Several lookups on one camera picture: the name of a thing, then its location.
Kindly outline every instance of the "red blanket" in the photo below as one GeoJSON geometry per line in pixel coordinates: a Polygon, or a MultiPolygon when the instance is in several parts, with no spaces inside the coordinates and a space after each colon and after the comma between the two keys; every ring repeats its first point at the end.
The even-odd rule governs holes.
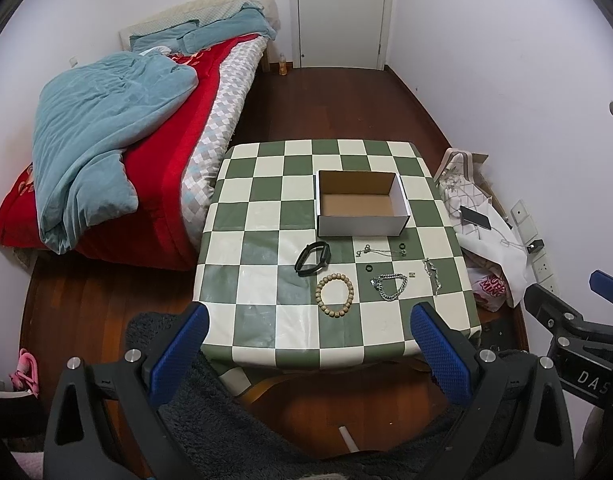
{"type": "MultiPolygon", "coordinates": [[[[138,192],[138,210],[92,227],[76,251],[107,262],[161,269],[186,270],[197,264],[180,211],[182,176],[218,93],[220,63],[236,44],[255,37],[234,38],[190,59],[177,59],[196,70],[197,88],[155,133],[124,153],[126,176],[138,192]]],[[[0,206],[0,244],[46,248],[38,231],[30,167],[0,206]]]]}

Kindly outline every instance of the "power outlet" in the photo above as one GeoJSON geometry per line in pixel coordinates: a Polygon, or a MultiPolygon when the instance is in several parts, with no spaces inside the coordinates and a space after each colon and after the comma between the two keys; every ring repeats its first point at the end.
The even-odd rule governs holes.
{"type": "Polygon", "coordinates": [[[550,293],[555,294],[555,296],[560,295],[560,291],[557,288],[557,284],[555,283],[555,276],[550,276],[546,278],[543,282],[540,283],[546,290],[550,293]]]}
{"type": "Polygon", "coordinates": [[[535,223],[533,222],[531,215],[527,216],[521,224],[518,224],[517,232],[519,233],[520,239],[525,244],[528,244],[537,236],[537,227],[535,227],[535,223]]]}
{"type": "Polygon", "coordinates": [[[535,272],[535,278],[538,283],[542,283],[547,278],[550,278],[553,275],[553,270],[551,269],[551,264],[546,257],[546,254],[543,254],[538,259],[536,259],[531,266],[533,267],[533,272],[535,272]]]}
{"type": "Polygon", "coordinates": [[[522,200],[518,200],[517,203],[510,210],[510,213],[513,215],[513,220],[517,225],[520,225],[523,221],[525,221],[526,217],[528,217],[528,211],[526,210],[526,206],[522,200]]]}

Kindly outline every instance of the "green and white tablecloth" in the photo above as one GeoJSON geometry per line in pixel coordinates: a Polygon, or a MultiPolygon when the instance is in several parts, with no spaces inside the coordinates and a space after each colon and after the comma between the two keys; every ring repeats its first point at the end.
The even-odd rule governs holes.
{"type": "MultiPolygon", "coordinates": [[[[385,281],[384,289],[394,293],[394,280],[385,281]]],[[[338,281],[322,296],[340,308],[336,301],[343,303],[346,294],[338,281]]],[[[352,367],[419,353],[409,318],[420,301],[433,304],[451,328],[467,336],[480,331],[445,205],[417,149],[407,142],[287,140],[231,148],[206,218],[194,299],[210,313],[203,352],[236,396],[289,370],[352,367]],[[399,173],[413,217],[398,237],[327,238],[329,267],[300,278],[295,261],[318,239],[313,182],[318,170],[399,173]],[[367,244],[397,251],[402,242],[406,256],[355,255],[367,244]],[[437,268],[436,297],[424,258],[437,268]],[[369,263],[372,272],[365,269],[369,263]],[[346,274],[355,286],[355,303],[339,319],[315,303],[317,282],[331,272],[346,274]],[[369,280],[391,272],[416,277],[397,301],[386,302],[369,280]]]]}

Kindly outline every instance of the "bed sheet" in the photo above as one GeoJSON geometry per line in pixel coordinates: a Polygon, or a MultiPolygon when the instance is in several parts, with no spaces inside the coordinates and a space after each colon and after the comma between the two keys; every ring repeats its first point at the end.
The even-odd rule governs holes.
{"type": "Polygon", "coordinates": [[[240,43],[222,61],[218,95],[184,170],[180,209],[189,240],[198,251],[218,171],[267,41],[258,37],[240,43]]]}

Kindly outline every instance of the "pink slipper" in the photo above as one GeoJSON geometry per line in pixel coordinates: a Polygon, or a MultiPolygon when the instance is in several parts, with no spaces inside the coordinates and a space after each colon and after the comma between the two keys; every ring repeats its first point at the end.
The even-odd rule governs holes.
{"type": "Polygon", "coordinates": [[[38,382],[38,363],[35,357],[25,348],[20,350],[18,368],[14,374],[9,375],[13,389],[16,392],[31,390],[36,397],[40,394],[38,382]]]}

